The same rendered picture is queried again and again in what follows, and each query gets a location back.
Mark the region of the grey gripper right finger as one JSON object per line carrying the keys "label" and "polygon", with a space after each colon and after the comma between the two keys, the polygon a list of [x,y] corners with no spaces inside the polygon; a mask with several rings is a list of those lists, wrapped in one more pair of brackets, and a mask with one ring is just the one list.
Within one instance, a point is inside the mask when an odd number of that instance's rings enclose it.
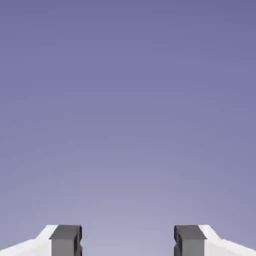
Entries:
{"label": "grey gripper right finger", "polygon": [[208,224],[175,225],[173,256],[256,256],[256,249],[222,239]]}

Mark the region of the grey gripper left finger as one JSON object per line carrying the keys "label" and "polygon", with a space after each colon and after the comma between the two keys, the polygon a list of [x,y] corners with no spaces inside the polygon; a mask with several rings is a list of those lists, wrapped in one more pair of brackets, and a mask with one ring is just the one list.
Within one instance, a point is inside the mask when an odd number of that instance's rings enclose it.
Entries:
{"label": "grey gripper left finger", "polygon": [[37,237],[0,250],[0,256],[83,256],[83,228],[48,224]]}

